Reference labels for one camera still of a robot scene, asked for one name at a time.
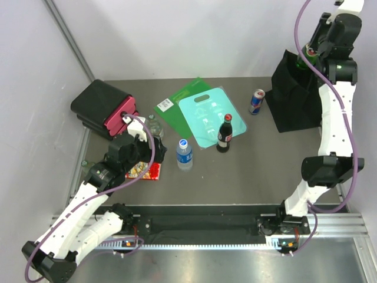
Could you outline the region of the dark cola glass bottle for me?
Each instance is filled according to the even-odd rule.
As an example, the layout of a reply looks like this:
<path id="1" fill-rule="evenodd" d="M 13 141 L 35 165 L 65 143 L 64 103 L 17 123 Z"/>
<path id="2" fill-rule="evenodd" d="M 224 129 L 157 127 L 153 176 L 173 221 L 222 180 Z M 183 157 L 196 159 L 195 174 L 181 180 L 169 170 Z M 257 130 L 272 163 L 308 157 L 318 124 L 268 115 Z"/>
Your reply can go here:
<path id="1" fill-rule="evenodd" d="M 226 114 L 224 116 L 224 121 L 219 128 L 216 149 L 220 153 L 225 153 L 230 148 L 230 141 L 233 136 L 233 128 L 232 128 L 231 121 L 232 121 L 232 115 Z"/>

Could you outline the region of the red bull can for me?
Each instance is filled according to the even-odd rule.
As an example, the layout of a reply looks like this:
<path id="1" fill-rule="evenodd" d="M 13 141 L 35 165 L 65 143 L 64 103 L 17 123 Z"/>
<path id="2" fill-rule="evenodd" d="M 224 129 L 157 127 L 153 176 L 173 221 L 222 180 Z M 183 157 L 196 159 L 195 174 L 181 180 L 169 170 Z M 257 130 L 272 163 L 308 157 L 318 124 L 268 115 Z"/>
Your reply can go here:
<path id="1" fill-rule="evenodd" d="M 259 113 L 265 95 L 266 94 L 262 89 L 257 89 L 254 91 L 249 105 L 249 112 L 252 115 L 257 115 Z"/>

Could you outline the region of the clear water bottle blue cap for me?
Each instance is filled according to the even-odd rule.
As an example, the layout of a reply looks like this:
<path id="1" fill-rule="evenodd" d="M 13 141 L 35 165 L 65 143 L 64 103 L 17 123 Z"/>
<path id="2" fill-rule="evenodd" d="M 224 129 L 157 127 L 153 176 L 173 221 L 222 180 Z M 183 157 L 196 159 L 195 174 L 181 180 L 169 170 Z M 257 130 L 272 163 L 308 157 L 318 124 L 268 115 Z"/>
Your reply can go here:
<path id="1" fill-rule="evenodd" d="M 176 148 L 178 168 L 188 172 L 193 167 L 193 149 L 186 139 L 181 139 Z"/>

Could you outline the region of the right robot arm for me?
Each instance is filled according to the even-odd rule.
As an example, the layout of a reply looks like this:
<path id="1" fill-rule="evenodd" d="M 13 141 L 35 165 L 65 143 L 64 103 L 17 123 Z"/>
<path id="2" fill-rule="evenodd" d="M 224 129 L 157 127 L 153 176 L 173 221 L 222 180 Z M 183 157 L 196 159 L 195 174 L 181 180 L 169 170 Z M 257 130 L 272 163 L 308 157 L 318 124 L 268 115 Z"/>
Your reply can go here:
<path id="1" fill-rule="evenodd" d="M 272 75 L 266 102 L 279 132 L 320 127 L 318 154 L 301 165 L 302 179 L 273 219 L 259 222 L 260 232 L 308 233 L 308 206 L 331 188 L 350 179 L 365 162 L 354 156 L 348 133 L 358 66 L 351 58 L 362 27 L 355 12 L 322 14 L 302 55 L 286 51 Z"/>

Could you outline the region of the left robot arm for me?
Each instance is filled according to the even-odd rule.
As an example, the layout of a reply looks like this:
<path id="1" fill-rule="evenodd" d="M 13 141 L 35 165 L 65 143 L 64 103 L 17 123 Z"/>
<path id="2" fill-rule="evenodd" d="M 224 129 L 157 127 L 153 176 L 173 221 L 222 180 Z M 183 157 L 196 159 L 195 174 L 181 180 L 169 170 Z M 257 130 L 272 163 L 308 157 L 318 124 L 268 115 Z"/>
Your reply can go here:
<path id="1" fill-rule="evenodd" d="M 150 146 L 148 141 L 130 134 L 113 139 L 104 158 L 89 169 L 77 194 L 52 227 L 22 247 L 28 268 L 49 282 L 67 282 L 82 260 L 109 237 L 121 233 L 127 241 L 141 242 L 135 235 L 132 211 L 121 203 L 112 205 L 91 226 L 85 224 L 137 163 L 163 162 L 167 149 L 160 138 L 153 141 Z"/>

